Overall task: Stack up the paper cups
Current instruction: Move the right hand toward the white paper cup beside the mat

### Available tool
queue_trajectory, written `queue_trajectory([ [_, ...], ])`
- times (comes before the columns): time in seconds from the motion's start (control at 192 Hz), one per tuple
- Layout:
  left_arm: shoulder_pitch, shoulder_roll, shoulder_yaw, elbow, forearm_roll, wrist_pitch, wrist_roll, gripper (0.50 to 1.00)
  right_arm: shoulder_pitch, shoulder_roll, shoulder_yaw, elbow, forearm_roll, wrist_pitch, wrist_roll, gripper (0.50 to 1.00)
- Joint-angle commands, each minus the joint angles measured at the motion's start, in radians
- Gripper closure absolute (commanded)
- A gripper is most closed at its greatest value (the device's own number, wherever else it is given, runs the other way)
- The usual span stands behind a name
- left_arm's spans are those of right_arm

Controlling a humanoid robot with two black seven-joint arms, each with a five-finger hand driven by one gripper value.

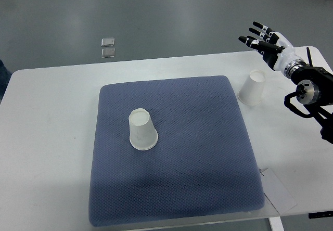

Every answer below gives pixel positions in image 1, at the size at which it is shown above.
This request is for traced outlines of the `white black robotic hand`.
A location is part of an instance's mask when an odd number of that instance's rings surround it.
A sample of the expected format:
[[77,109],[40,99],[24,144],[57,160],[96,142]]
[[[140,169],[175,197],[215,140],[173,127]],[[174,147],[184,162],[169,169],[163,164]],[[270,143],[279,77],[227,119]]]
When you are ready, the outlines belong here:
[[280,32],[255,21],[249,31],[255,37],[240,36],[238,40],[256,50],[273,71],[291,78],[295,69],[306,66],[305,61],[296,54],[295,47]]

